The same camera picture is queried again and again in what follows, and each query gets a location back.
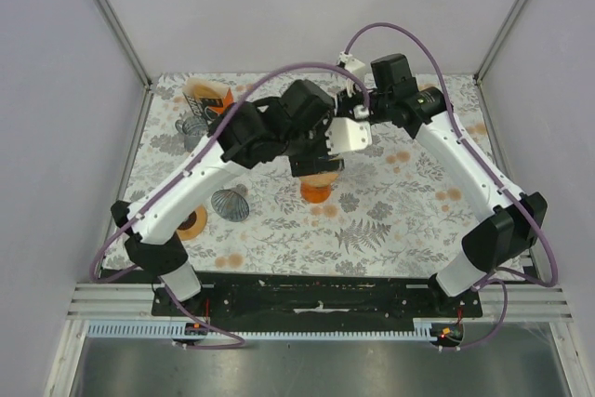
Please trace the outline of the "coffee filter package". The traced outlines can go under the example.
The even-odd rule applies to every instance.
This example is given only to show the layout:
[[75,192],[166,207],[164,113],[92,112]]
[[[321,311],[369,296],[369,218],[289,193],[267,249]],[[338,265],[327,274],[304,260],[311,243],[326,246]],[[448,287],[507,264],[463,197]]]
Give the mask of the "coffee filter package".
[[196,77],[189,78],[182,88],[182,94],[192,113],[210,125],[233,104],[231,88],[218,81]]

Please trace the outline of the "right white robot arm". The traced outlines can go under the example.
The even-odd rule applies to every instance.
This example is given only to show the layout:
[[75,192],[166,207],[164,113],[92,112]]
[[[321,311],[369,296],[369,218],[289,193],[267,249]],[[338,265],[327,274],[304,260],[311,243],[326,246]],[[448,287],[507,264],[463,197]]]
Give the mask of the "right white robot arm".
[[347,81],[326,132],[329,153],[363,150],[372,143],[373,125],[391,123],[439,161],[478,220],[463,237],[461,251],[430,280],[427,308],[447,316],[458,307],[459,295],[537,242],[548,204],[538,192],[525,193],[491,162],[454,114],[444,89],[418,89],[404,55],[373,61],[376,86],[371,90],[364,87],[363,62],[342,52],[337,66],[346,71]]

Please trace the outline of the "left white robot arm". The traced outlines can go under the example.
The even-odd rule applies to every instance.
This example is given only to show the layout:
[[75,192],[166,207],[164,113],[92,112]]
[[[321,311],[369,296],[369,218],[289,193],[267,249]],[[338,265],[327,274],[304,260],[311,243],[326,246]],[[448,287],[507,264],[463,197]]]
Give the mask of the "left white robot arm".
[[280,97],[232,103],[149,194],[115,202],[112,218],[127,236],[129,259],[160,278],[175,308],[192,316],[204,307],[205,293],[177,229],[198,206],[256,165],[297,157],[314,175],[369,141],[367,124],[340,110],[338,100],[312,81],[298,79]]

